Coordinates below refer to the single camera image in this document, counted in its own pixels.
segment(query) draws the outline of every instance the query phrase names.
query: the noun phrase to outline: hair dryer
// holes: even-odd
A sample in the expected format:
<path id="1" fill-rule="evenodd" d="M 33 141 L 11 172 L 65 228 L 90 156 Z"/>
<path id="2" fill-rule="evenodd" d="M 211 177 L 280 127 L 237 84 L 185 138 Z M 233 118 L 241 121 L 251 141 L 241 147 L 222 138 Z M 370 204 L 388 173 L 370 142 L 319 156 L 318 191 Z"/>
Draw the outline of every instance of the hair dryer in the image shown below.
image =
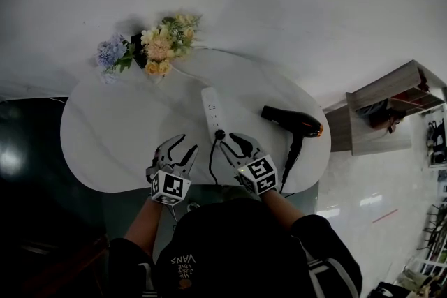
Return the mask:
<path id="1" fill-rule="evenodd" d="M 286 183 L 288 173 L 291 171 L 293 164 L 295 164 L 301 153 L 302 141 L 304 138 L 320 137 L 321 133 L 323 132 L 323 126 L 319 121 L 308 114 L 280 110 L 268 105 L 264 106 L 261 117 L 279 124 L 279 126 L 284 128 L 286 131 L 292 132 L 293 134 L 291 150 L 287 155 L 284 173 L 282 174 L 282 191 L 284 184 Z"/>

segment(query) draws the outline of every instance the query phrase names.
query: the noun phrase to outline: flower bouquet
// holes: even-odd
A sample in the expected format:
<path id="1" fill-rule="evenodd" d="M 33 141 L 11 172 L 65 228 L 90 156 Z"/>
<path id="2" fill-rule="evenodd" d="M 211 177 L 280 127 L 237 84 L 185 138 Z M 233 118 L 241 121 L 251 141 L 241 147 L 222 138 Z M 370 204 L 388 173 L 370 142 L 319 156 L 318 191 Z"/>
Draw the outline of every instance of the flower bouquet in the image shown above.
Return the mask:
<path id="1" fill-rule="evenodd" d="M 116 71 L 123 72 L 125 68 L 130 68 L 135 45 L 128 42 L 118 33 L 112 35 L 108 41 L 103 41 L 98 45 L 95 59 L 97 64 L 103 69 L 101 79 L 105 83 L 113 83 L 117 80 Z"/>
<path id="2" fill-rule="evenodd" d="M 165 17 L 157 27 L 141 32 L 141 53 L 149 76 L 164 77 L 173 68 L 172 60 L 190 54 L 199 20 L 194 15 Z"/>

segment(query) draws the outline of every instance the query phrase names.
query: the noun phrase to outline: glossy floor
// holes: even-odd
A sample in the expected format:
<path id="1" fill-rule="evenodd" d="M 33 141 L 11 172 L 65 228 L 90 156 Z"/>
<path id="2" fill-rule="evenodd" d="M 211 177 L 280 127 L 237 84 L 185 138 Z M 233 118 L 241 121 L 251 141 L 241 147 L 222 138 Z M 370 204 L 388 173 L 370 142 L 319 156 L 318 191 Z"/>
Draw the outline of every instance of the glossy floor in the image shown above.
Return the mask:
<path id="1" fill-rule="evenodd" d="M 437 197 L 437 172 L 427 168 L 426 119 L 406 120 L 412 148 L 368 156 L 333 153 L 320 180 L 318 214 L 359 263 L 363 297 L 380 281 L 392 282 L 416 252 Z"/>

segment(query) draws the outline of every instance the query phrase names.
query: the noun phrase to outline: person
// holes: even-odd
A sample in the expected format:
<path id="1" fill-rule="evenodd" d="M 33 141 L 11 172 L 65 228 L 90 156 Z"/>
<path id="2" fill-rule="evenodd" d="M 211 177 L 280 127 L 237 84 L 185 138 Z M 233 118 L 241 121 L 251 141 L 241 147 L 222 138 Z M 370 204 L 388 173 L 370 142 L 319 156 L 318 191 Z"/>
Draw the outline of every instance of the person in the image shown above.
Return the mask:
<path id="1" fill-rule="evenodd" d="M 360 296 L 360 268 L 329 222 L 275 189 L 185 214 L 154 264 L 162 208 L 147 198 L 111 241 L 113 297 Z"/>

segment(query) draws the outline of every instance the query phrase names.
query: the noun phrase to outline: power outlet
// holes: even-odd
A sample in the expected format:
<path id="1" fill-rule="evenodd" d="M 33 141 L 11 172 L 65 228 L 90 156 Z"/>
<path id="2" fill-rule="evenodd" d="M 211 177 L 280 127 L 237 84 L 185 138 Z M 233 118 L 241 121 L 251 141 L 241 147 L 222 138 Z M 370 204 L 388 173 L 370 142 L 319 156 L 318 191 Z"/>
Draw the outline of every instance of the power outlet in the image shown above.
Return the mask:
<path id="1" fill-rule="evenodd" d="M 207 117 L 208 132 L 210 134 L 211 143 L 215 139 L 215 133 L 218 129 L 226 132 L 224 116 L 222 115 L 222 106 L 217 97 L 217 92 L 212 87 L 202 90 L 202 102 L 205 116 Z"/>

